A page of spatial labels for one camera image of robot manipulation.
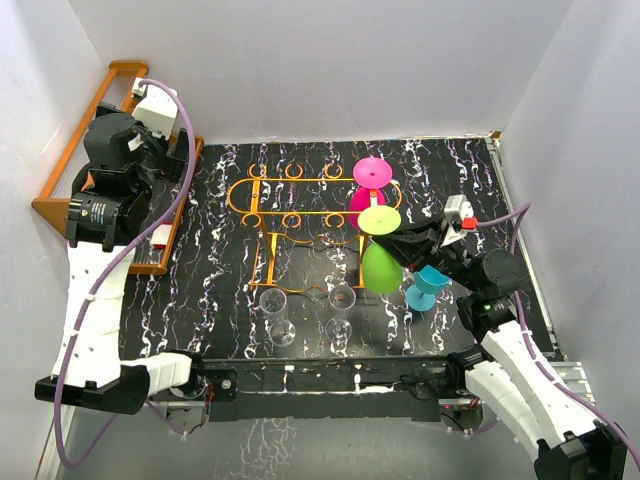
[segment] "marble tabletop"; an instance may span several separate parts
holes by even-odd
[[[161,277],[132,275],[128,279],[120,329],[121,356],[132,359],[175,348],[199,352],[207,359],[442,355],[471,345],[473,338],[461,325],[455,307],[455,299],[465,295],[465,289],[452,285],[438,295],[431,311],[419,313],[404,300],[404,291],[411,284],[409,275],[393,294],[358,290],[350,318],[353,334],[345,348],[336,348],[324,334],[331,312],[326,295],[317,291],[288,296],[289,318],[297,332],[293,345],[277,348],[268,340],[257,304],[261,290],[249,286],[257,242],[261,241],[259,230],[243,226],[242,215],[229,208],[229,188],[248,176],[252,164],[266,165],[268,176],[274,178],[283,178],[291,164],[301,165],[306,178],[321,178],[327,165],[330,172],[341,166],[344,176],[349,177],[355,163],[367,156],[382,157],[391,164],[403,192],[399,210],[405,223],[441,212],[447,197],[457,193],[467,196],[480,220],[508,211],[484,138],[205,147],[169,272]],[[356,188],[351,182],[265,183],[260,201],[267,211],[348,210],[348,199]],[[170,194],[170,186],[163,186],[163,191]],[[237,193],[238,204],[247,207],[250,184]],[[387,187],[385,193],[394,201],[393,189]],[[345,241],[357,234],[348,221],[342,228],[329,227],[321,216],[303,216],[299,229],[284,228],[279,216],[267,217],[267,225],[271,231],[304,240],[326,234],[332,241]],[[511,235],[511,225],[505,224],[468,235],[467,242],[471,252],[489,251],[505,248]],[[138,255],[152,257],[157,252],[147,249]],[[258,269],[262,276],[264,265],[265,250],[261,249]],[[345,282],[354,285],[358,279],[357,242],[346,248],[322,242],[314,248],[281,242],[275,278],[280,285],[298,289],[311,284],[325,288]],[[532,284],[523,290],[523,300],[534,338],[542,351],[551,352]]]

